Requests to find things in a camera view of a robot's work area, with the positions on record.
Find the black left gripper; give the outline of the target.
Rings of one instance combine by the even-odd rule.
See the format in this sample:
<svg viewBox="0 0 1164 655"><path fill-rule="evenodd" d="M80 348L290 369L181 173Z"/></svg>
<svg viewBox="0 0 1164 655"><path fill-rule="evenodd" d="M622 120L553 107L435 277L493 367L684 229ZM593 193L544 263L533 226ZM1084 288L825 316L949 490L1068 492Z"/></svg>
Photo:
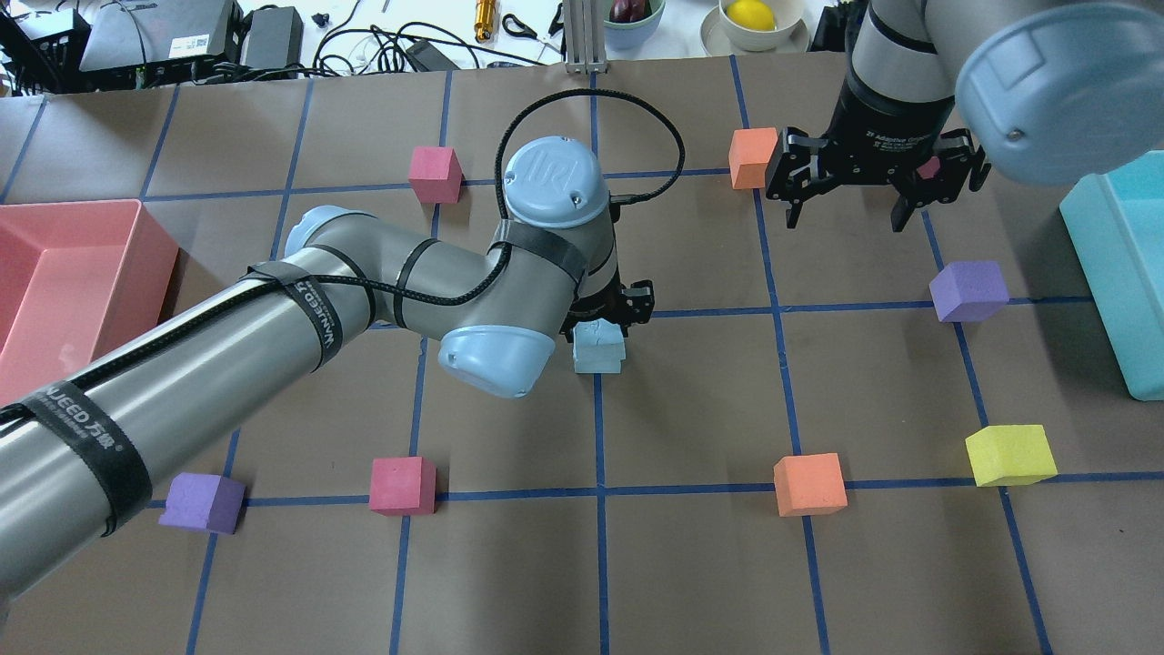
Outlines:
<svg viewBox="0 0 1164 655"><path fill-rule="evenodd" d="M579 323L606 320L616 325L625 339L632 325L648 323L656 309L656 285L653 279L640 279L632 285L624 285L619 272L615 272L606 286L590 296L582 296L572 302L565 316L565 323L558 333L566 341L575 340L575 328Z"/></svg>

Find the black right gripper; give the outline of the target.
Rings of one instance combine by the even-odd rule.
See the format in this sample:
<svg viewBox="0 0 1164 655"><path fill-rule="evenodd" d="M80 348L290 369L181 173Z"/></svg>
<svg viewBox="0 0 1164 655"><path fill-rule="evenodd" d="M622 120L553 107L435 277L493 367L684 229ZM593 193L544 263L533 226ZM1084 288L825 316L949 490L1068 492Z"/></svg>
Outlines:
<svg viewBox="0 0 1164 655"><path fill-rule="evenodd" d="M978 192L992 163L974 145L967 128L947 130L952 97L936 101L902 101L865 86L842 84L833 116L823 136L787 126L768 165L765 198L786 202L786 227L795 229L807 200L840 186L893 186L890 232L904 232L927 204L954 202L964 188ZM916 169L934 155L941 173L923 181Z"/></svg>

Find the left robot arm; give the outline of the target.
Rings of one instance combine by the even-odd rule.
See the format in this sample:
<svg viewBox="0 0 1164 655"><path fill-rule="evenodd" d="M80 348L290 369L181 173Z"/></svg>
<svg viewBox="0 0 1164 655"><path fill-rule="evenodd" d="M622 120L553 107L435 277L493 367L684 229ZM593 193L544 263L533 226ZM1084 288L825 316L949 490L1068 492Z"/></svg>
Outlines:
<svg viewBox="0 0 1164 655"><path fill-rule="evenodd" d="M283 258L5 406L3 604L375 323L439 340L450 376L521 398L574 323L648 320L650 285L619 285L613 225L651 192L611 194L589 145L563 136L521 145L495 175L487 252L321 205Z"/></svg>

